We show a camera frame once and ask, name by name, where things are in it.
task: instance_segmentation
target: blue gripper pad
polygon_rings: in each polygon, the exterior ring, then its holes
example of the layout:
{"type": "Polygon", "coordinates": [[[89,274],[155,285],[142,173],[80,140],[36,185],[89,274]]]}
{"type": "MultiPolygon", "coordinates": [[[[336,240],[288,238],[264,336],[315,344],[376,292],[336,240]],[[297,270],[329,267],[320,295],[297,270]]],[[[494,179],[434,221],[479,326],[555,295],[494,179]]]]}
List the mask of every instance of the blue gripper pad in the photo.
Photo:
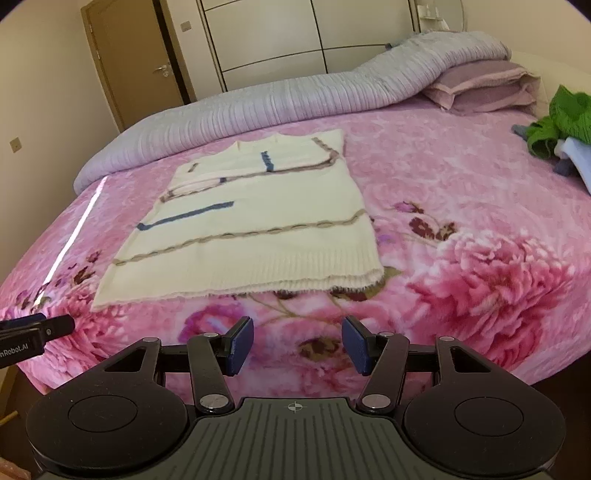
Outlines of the blue gripper pad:
{"type": "Polygon", "coordinates": [[[357,372],[361,375],[369,375],[373,370],[373,360],[368,354],[365,336],[348,317],[343,319],[341,335],[343,337],[345,351],[349,355],[357,372]]]}
{"type": "Polygon", "coordinates": [[[255,324],[250,317],[243,317],[226,334],[230,336],[230,354],[226,360],[226,375],[236,375],[251,351],[255,339],[255,324]]]}

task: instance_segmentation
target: door handle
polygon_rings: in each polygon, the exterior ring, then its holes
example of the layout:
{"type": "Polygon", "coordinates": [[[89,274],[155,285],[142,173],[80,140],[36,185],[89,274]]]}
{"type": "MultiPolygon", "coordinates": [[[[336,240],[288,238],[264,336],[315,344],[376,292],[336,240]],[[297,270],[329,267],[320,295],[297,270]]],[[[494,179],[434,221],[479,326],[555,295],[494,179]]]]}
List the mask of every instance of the door handle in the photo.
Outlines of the door handle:
{"type": "Polygon", "coordinates": [[[160,73],[162,73],[163,77],[167,77],[170,74],[170,72],[168,71],[169,67],[170,67],[170,65],[168,63],[165,63],[165,64],[161,65],[160,67],[154,69],[152,71],[152,73],[160,72],[160,73]]]}

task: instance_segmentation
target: wall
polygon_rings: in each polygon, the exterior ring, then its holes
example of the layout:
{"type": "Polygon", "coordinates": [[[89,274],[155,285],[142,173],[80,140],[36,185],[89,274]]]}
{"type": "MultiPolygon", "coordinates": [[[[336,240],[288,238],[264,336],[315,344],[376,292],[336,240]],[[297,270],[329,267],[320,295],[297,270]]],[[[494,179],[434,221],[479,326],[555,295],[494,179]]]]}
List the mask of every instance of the wall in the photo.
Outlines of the wall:
{"type": "Polygon", "coordinates": [[[117,135],[76,0],[25,0],[0,24],[0,282],[117,135]],[[20,137],[22,150],[9,141],[20,137]]]}
{"type": "Polygon", "coordinates": [[[591,73],[591,22],[567,0],[464,0],[468,30],[591,73]]]}
{"type": "Polygon", "coordinates": [[[221,93],[222,87],[209,50],[197,0],[166,0],[166,3],[197,100],[221,93]],[[191,29],[183,32],[181,23],[187,21],[191,22],[191,29]]]}

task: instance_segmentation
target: blue stripe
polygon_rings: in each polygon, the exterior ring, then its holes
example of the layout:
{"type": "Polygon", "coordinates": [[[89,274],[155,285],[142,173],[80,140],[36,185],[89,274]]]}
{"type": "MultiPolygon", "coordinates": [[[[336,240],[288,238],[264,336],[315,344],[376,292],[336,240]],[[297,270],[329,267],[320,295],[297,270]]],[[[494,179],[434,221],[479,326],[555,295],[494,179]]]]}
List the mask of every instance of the blue stripe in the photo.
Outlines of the blue stripe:
{"type": "Polygon", "coordinates": [[[172,217],[163,218],[163,219],[158,220],[157,222],[154,222],[150,225],[146,225],[146,224],[140,222],[140,223],[138,223],[138,230],[141,230],[143,232],[146,230],[150,230],[152,227],[162,225],[163,223],[170,223],[170,222],[174,222],[176,220],[182,220],[183,218],[189,218],[189,217],[193,217],[195,215],[201,215],[202,213],[210,212],[211,210],[221,210],[223,208],[230,208],[233,205],[234,205],[234,202],[214,203],[213,205],[210,205],[208,207],[200,208],[197,210],[192,210],[191,212],[181,213],[179,215],[175,215],[172,217]]]}
{"type": "Polygon", "coordinates": [[[269,152],[267,152],[267,151],[261,152],[261,158],[262,158],[263,162],[265,162],[265,166],[267,167],[267,171],[273,171],[273,169],[275,168],[275,165],[273,165],[273,162],[271,161],[271,157],[269,156],[269,152]]]}

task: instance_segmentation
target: pink pillow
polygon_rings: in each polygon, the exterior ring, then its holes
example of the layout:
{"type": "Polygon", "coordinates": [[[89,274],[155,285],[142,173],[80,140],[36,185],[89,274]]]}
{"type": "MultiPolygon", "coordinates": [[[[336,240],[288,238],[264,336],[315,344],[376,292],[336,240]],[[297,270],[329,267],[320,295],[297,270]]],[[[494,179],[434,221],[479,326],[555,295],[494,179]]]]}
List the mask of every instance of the pink pillow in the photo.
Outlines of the pink pillow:
{"type": "Polygon", "coordinates": [[[535,104],[540,80],[516,63],[481,60],[452,67],[423,93],[454,113],[493,112],[535,104]]]}

